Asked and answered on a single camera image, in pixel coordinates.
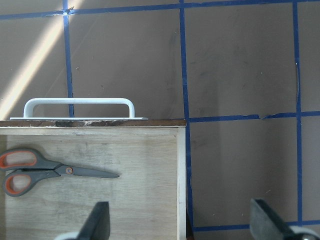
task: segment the scissor blade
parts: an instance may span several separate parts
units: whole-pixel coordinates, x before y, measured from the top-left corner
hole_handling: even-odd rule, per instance
[[[68,165],[63,165],[61,167],[58,167],[57,169],[55,169],[55,171],[61,175],[75,175],[75,176],[83,176],[83,177],[108,178],[108,179],[115,179],[119,177],[118,174],[115,174],[112,172],[94,170],[94,169],[77,167],[77,166],[68,166]]]

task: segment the scissor pivot screw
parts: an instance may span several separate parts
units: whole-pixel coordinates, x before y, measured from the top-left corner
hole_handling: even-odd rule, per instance
[[[72,174],[73,173],[73,169],[72,169],[72,167],[67,167],[66,169],[65,169],[65,173],[66,174]]]

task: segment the dark wood edge strip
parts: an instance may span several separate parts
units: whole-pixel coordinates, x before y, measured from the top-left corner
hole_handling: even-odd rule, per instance
[[[6,127],[57,127],[57,128],[84,128],[84,127],[185,127],[184,119],[164,120],[6,120],[0,121],[0,128]]]

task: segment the blue tape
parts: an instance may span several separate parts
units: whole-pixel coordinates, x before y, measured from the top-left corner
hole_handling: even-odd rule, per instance
[[[300,89],[300,53],[299,53],[299,26],[298,4],[292,3],[294,59],[296,66],[296,153],[297,153],[297,217],[298,225],[303,222],[303,185],[302,185],[302,122],[301,122],[301,89]]]
[[[309,221],[302,221],[302,225],[320,225],[320,220],[309,220]]]
[[[205,116],[205,117],[191,117],[190,123],[204,123],[204,122],[219,122],[219,121],[236,121],[236,120],[253,120],[261,119],[258,114],[252,115],[231,115],[231,116]]]
[[[62,0],[62,8],[63,8],[63,10],[68,9],[68,0]]]
[[[316,225],[319,224],[319,221],[304,221],[303,225]],[[289,226],[296,226],[298,224],[297,221],[289,221],[286,222]],[[193,228],[194,232],[209,232],[209,231],[226,231],[226,230],[245,230],[249,229],[249,224],[236,224],[236,225],[219,225],[219,226],[197,226]]]
[[[320,116],[320,111],[303,111],[301,112],[302,117],[313,117]]]
[[[63,12],[64,12],[63,10],[58,10],[58,11],[6,14],[6,15],[0,15],[0,20],[44,18],[44,17],[55,16],[55,15],[63,15]]]
[[[194,227],[194,232],[208,232],[208,231],[223,231],[223,230],[241,230],[249,229],[249,224],[239,224],[239,225],[219,225],[219,226],[202,226]]]
[[[71,70],[69,16],[67,16],[67,15],[63,16],[63,26],[64,26],[66,84],[67,84],[68,98],[72,98],[73,97],[73,86],[72,86],[72,70]],[[69,104],[69,116],[70,116],[70,118],[75,117],[73,104]]]
[[[159,4],[159,5],[143,5],[143,6],[124,6],[124,7],[108,7],[108,8],[92,8],[92,9],[67,9],[67,1],[62,0],[63,10],[47,11],[47,12],[32,12],[19,14],[0,15],[0,20],[11,19],[28,19],[28,18],[43,18],[54,15],[73,15],[73,14],[103,14],[103,13],[124,13],[124,12],[139,12],[139,11],[156,11],[156,10],[171,10],[181,8],[206,8],[219,6],[239,6],[239,5],[260,5],[260,4],[283,4],[283,3],[305,3],[305,2],[320,2],[320,0],[228,0],[228,1],[207,1],[202,3],[188,2],[176,4]]]
[[[295,118],[295,117],[296,117],[295,112],[282,112],[282,113],[265,116],[262,119],[279,119],[279,118]]]
[[[189,119],[189,96],[188,96],[188,77],[187,77],[187,53],[186,53],[186,26],[185,26],[185,10],[180,8],[180,47],[181,47],[181,75],[182,75],[182,91],[183,91],[183,109],[184,118],[186,120],[185,128],[185,157],[186,157],[186,184],[187,184],[187,205],[190,224],[194,226],[193,212],[193,195],[191,187],[192,176],[192,160],[191,160],[191,137],[190,137],[190,119]]]
[[[121,7],[92,8],[92,9],[73,9],[70,11],[69,14],[125,13],[125,12],[180,9],[181,7],[182,6],[179,3],[162,4],[162,5],[145,5],[145,6],[121,6]]]

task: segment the plywood panel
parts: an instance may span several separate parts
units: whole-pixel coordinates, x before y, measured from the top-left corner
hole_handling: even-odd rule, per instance
[[[38,182],[21,197],[5,196],[5,239],[51,240],[79,231],[98,201],[109,201],[111,240],[177,239],[178,128],[162,134],[158,128],[121,129],[6,136],[7,149],[35,148],[50,160],[120,177],[63,176]]]

